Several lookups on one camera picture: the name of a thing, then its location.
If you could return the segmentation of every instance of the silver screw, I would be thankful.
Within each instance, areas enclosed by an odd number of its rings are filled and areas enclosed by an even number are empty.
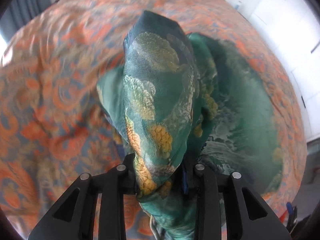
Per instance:
[[[235,171],[232,173],[232,177],[234,177],[235,179],[239,179],[239,178],[241,178],[241,174],[239,172]]]
[[[126,169],[126,166],[123,165],[123,164],[120,164],[120,165],[117,166],[117,170],[118,171],[124,171],[125,169]]]
[[[82,173],[82,174],[80,175],[80,179],[82,179],[82,180],[89,179],[89,177],[90,177],[89,173]]]
[[[198,164],[196,164],[196,169],[197,169],[198,171],[203,171],[203,170],[204,170],[204,165],[201,164],[201,163],[198,163]]]

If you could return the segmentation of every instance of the curtain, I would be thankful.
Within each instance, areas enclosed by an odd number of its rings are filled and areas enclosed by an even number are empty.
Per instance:
[[[50,0],[12,0],[0,20],[0,35],[8,43],[21,27],[50,5]]]

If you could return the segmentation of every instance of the round metal rivet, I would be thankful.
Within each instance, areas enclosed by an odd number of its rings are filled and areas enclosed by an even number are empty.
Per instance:
[[[80,175],[80,179],[82,179],[82,180],[89,179],[89,177],[90,177],[89,173],[82,173],[82,174]]]
[[[239,172],[235,171],[232,173],[232,177],[234,177],[235,179],[239,179],[239,178],[241,178],[241,174]]]
[[[204,165],[201,164],[201,163],[198,163],[198,164],[196,164],[196,169],[197,169],[198,171],[202,171],[202,170],[204,170]]]
[[[125,169],[126,169],[126,166],[123,165],[123,164],[120,164],[120,165],[117,166],[117,170],[118,171],[124,171]]]

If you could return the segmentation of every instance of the triangular cutout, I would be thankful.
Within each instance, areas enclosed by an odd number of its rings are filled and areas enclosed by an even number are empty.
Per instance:
[[[53,217],[65,222],[71,222],[79,192],[80,190],[76,188],[66,199],[66,201],[63,202],[59,209],[53,214]]]
[[[267,212],[246,187],[242,188],[242,194],[250,220],[256,220],[267,216]]]

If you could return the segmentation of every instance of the green garment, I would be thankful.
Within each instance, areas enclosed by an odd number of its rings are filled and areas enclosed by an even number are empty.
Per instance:
[[[195,196],[174,174],[185,153],[217,172],[239,171],[258,193],[275,191],[282,162],[260,77],[229,41],[145,11],[124,40],[125,64],[98,82],[108,119],[136,153],[138,200],[156,234],[193,239]]]

